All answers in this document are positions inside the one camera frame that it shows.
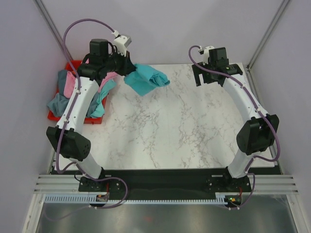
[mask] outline red basket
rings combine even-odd
[[[77,69],[79,67],[79,65],[82,63],[82,61],[76,61],[76,60],[73,60],[71,61],[73,66]],[[70,67],[69,63],[66,64],[66,67],[65,67],[66,70],[68,71],[72,71],[72,68]],[[107,97],[105,97],[102,101],[102,104],[103,106],[105,107],[106,105],[106,100],[107,100]],[[60,117],[56,117],[54,116],[54,114],[49,111],[49,114],[48,114],[48,119],[49,120],[53,120],[53,121],[59,121],[60,120]],[[101,124],[103,121],[103,117],[99,117],[99,118],[85,118],[84,120],[84,123],[85,124]]]

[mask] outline teal cloth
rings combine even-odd
[[[135,64],[136,71],[124,77],[124,82],[140,96],[144,96],[157,87],[167,86],[167,76],[148,65]]]
[[[64,96],[64,90],[65,90],[65,84],[66,84],[66,79],[67,79],[67,72],[68,70],[60,70],[57,74],[58,76],[58,92],[60,95]]]
[[[108,95],[108,92],[112,88],[114,88],[116,85],[117,85],[116,82],[111,79],[111,80],[108,80],[105,83],[105,85],[102,87],[102,89],[99,93],[99,96],[96,100],[97,107],[96,107],[95,111],[91,114],[92,118],[98,118],[98,117],[102,117],[104,115],[105,109],[104,109],[102,101]]]
[[[54,99],[48,103],[48,108],[55,117],[61,117],[65,112],[68,102],[69,99],[57,93]]]
[[[99,93],[96,92],[95,95],[93,96],[93,99],[91,101],[91,104],[89,105],[89,108],[87,110],[86,113],[86,117],[90,118],[91,114],[95,111],[95,109],[97,108],[98,104],[97,104],[97,98],[99,97]]]

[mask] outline pink cloth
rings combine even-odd
[[[70,71],[68,71],[67,77],[66,77],[65,89],[64,89],[64,96],[67,99],[70,99],[73,93],[75,82],[76,82],[76,77]]]
[[[114,79],[115,77],[117,77],[117,75],[118,74],[116,72],[107,73],[107,76],[103,79],[100,87],[98,88],[98,93],[100,93],[103,86],[106,84],[108,80]],[[75,82],[76,82],[76,77],[70,71],[68,71],[67,77],[66,77],[65,89],[64,89],[64,96],[67,99],[70,99],[73,93]]]
[[[117,77],[117,73],[116,72],[110,72],[110,73],[107,73],[107,76],[106,78],[104,78],[102,80],[102,84],[100,85],[100,87],[98,88],[98,93],[100,93],[100,91],[102,90],[103,86],[106,84],[106,82],[110,79],[114,79],[115,77]]]

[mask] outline white bracket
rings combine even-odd
[[[204,65],[208,63],[209,51],[213,49],[214,49],[214,46],[207,46],[204,48],[204,53],[203,53],[203,64]]]
[[[122,56],[126,56],[126,48],[130,45],[132,42],[131,37],[126,35],[120,35],[119,37],[115,38],[112,41],[112,44],[117,47],[118,54]]]

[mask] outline teal fabric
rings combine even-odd
[[[66,79],[67,79],[67,72],[68,70],[60,70],[57,74],[58,76],[58,92],[60,95],[64,96],[64,89],[65,89],[65,84],[66,84]]]
[[[124,77],[124,82],[140,96],[144,96],[157,87],[170,84],[167,76],[151,66],[135,64],[136,71]]]
[[[99,93],[99,96],[96,100],[97,107],[95,111],[91,114],[92,118],[102,117],[105,113],[104,106],[102,104],[103,99],[108,95],[108,92],[116,86],[116,82],[111,80],[108,80],[105,85],[102,87],[101,92]]]
[[[95,111],[95,109],[97,108],[98,104],[97,104],[97,98],[99,97],[99,93],[96,92],[95,95],[93,96],[93,99],[89,105],[89,108],[87,110],[87,113],[86,113],[86,117],[87,118],[90,118],[91,117],[91,114]]]

